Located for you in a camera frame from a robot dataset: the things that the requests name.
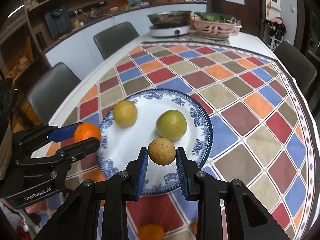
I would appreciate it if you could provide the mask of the steel pot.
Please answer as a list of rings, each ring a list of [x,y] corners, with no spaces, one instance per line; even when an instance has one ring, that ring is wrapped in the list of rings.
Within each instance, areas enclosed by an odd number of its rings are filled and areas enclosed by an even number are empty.
[[[148,15],[148,18],[154,26],[176,26],[187,25],[190,20],[191,11],[170,11],[159,12]]]

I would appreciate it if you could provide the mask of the pink vegetable basket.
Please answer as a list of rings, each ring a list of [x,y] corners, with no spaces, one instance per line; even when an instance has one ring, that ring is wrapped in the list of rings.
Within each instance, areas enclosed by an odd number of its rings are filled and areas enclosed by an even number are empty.
[[[203,21],[199,17],[194,18],[193,23],[200,36],[219,39],[229,38],[235,26],[235,23]]]

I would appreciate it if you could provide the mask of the large orange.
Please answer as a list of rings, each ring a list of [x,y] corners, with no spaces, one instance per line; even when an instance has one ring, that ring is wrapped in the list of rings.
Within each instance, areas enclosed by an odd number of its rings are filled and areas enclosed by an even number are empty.
[[[101,142],[100,129],[92,123],[82,123],[80,124],[73,135],[74,143],[89,139],[94,137]]]

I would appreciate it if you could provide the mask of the black coffee machine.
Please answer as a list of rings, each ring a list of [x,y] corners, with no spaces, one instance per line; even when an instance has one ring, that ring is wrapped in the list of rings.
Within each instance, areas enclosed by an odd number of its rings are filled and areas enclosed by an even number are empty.
[[[44,18],[52,38],[56,38],[72,28],[71,20],[65,6],[45,13]]]

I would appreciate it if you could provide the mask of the yellow green pear fruit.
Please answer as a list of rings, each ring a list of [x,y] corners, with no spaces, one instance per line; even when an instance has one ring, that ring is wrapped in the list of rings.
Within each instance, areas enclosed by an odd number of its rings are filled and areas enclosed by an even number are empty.
[[[114,120],[121,127],[128,127],[134,124],[137,120],[137,115],[137,108],[132,101],[120,101],[113,108]]]

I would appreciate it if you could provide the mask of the grey chair far left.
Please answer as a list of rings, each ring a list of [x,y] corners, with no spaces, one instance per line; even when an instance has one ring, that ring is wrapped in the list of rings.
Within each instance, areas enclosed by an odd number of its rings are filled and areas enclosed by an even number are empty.
[[[138,37],[134,26],[130,22],[123,22],[101,31],[94,36],[94,41],[105,60]]]

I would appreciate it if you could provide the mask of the grey chair near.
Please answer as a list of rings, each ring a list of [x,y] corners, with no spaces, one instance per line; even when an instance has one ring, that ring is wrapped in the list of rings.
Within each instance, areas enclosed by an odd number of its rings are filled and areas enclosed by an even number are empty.
[[[47,124],[81,80],[63,62],[48,70],[28,93],[35,113]]]

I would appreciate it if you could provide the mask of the grey chair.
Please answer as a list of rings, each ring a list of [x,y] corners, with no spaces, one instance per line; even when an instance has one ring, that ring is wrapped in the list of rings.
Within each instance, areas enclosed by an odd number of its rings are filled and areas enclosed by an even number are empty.
[[[298,49],[286,41],[277,46],[274,54],[295,78],[301,92],[307,95],[317,76],[317,69],[314,65]]]
[[[101,31],[94,36],[94,41],[105,60],[138,37],[134,26],[130,22],[123,22]]]
[[[47,124],[81,80],[63,62],[48,70],[28,93],[35,113]]]

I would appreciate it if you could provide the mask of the grey chair right side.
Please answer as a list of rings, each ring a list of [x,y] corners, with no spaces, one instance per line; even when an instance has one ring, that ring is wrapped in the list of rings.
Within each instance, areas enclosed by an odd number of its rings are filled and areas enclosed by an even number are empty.
[[[314,65],[298,49],[286,41],[277,46],[274,54],[295,78],[301,92],[307,95],[317,76],[317,69]]]

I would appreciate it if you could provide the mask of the large green pomelo fruit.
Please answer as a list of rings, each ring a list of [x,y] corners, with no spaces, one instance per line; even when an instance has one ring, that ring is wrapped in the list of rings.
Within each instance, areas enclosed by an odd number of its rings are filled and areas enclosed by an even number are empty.
[[[187,131],[187,121],[184,115],[172,109],[163,113],[156,122],[157,133],[168,140],[181,139]]]

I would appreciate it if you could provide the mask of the brown kiwi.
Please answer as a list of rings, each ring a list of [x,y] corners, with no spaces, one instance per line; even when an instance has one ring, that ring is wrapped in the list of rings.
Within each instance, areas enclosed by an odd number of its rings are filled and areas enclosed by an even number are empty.
[[[176,149],[170,140],[157,138],[149,144],[148,154],[154,163],[166,166],[175,160]]]

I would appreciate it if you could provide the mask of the white induction cooker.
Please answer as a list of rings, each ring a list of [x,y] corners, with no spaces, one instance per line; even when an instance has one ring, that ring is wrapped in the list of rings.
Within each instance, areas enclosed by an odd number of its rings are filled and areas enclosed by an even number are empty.
[[[189,34],[191,31],[190,25],[179,27],[150,27],[150,34],[153,37],[178,37]]]

